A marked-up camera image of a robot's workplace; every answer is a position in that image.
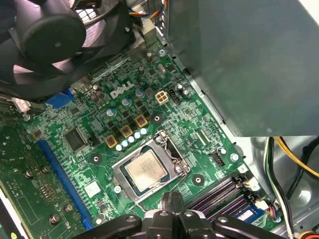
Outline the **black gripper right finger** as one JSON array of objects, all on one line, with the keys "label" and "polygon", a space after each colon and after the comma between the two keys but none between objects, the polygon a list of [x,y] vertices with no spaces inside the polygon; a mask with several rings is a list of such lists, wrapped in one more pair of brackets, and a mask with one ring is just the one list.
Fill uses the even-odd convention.
[{"label": "black gripper right finger", "polygon": [[240,219],[219,215],[212,221],[200,211],[187,210],[181,193],[174,193],[174,212],[177,213],[182,239],[281,239],[282,237]]}]

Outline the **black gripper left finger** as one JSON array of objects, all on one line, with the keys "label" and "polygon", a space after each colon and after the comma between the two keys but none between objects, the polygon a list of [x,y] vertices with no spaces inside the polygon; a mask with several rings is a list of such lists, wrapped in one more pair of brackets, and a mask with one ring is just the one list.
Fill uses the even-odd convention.
[{"label": "black gripper left finger", "polygon": [[141,217],[126,214],[114,218],[91,230],[75,236],[75,239],[171,239],[175,221],[176,192],[165,192],[161,208],[151,210]]}]

